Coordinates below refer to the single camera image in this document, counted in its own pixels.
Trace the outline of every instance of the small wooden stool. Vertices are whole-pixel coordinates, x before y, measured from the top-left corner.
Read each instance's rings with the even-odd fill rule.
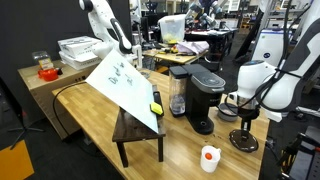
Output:
[[[123,167],[128,167],[125,142],[158,139],[159,162],[163,162],[163,137],[166,136],[162,118],[158,118],[159,133],[155,133],[131,114],[120,108],[112,141],[117,143]]]

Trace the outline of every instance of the white paper sheet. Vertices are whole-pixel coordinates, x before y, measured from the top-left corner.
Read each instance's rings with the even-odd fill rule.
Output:
[[[112,50],[86,81],[132,116],[158,133],[152,84],[116,50]]]

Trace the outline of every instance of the white cup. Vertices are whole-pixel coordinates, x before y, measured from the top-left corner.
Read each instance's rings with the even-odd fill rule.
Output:
[[[218,162],[220,161],[221,149],[212,146],[204,146],[201,151],[200,165],[202,169],[208,173],[216,170]]]

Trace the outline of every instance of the black coffee maker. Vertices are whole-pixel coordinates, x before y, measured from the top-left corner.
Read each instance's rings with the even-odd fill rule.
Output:
[[[182,67],[188,72],[185,115],[196,132],[210,134],[214,125],[209,108],[220,104],[225,81],[200,64]]]

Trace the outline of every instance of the wooden stool leg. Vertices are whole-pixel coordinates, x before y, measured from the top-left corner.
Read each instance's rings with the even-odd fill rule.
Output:
[[[158,156],[159,162],[163,162],[163,137],[158,138]]]
[[[128,163],[126,150],[124,148],[124,144],[122,142],[117,142],[117,146],[118,146],[118,151],[120,154],[120,158],[121,158],[123,167],[128,167],[129,163]]]

